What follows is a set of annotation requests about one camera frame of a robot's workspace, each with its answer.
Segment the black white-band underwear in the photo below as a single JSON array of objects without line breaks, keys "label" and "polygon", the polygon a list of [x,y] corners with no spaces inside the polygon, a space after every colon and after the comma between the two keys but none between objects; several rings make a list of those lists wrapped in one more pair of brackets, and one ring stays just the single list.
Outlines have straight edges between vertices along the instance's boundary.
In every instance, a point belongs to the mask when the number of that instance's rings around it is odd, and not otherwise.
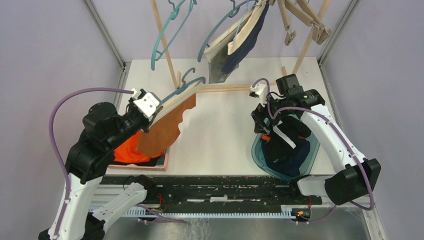
[{"label": "black white-band underwear", "polygon": [[269,134],[260,136],[261,148],[267,163],[284,163],[297,154],[312,131],[298,119],[281,120]]}]

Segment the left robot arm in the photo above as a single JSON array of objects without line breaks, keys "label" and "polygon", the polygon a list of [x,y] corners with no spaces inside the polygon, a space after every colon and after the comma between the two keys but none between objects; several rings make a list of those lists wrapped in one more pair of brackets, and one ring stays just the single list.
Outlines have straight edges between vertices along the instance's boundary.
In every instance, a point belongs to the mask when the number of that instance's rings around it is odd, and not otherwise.
[{"label": "left robot arm", "polygon": [[132,102],[124,115],[119,115],[110,102],[97,103],[82,122],[84,130],[65,162],[70,186],[64,189],[52,226],[39,233],[40,240],[102,240],[130,208],[142,202],[150,204],[157,198],[155,182],[139,175],[117,197],[90,211],[94,193],[115,160],[115,149],[151,123]]}]

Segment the brown orange underwear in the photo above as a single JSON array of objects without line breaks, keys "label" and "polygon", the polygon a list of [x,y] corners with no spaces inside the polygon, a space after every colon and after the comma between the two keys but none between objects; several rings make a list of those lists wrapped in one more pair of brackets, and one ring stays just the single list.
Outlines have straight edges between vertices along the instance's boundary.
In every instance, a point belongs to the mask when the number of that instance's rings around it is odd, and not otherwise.
[{"label": "brown orange underwear", "polygon": [[141,131],[135,150],[146,157],[157,157],[179,137],[179,124],[185,111],[196,106],[196,93],[201,83],[193,83],[178,94],[171,96],[156,115],[149,132]]}]

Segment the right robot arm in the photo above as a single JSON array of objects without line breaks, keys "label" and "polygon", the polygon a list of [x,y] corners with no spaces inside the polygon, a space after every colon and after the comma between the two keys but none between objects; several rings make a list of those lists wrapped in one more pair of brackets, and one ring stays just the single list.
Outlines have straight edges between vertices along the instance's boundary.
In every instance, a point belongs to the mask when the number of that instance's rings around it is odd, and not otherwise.
[{"label": "right robot arm", "polygon": [[259,99],[251,113],[256,134],[268,134],[271,125],[282,121],[283,116],[296,115],[316,137],[326,152],[333,175],[306,175],[293,179],[289,199],[302,204],[309,196],[329,198],[341,206],[351,203],[363,210],[375,207],[373,190],[381,172],[377,159],[368,159],[348,139],[334,120],[324,98],[315,90],[305,90],[297,76],[290,74],[276,81],[279,98],[272,96],[270,83],[265,78],[256,80],[249,95]]}]

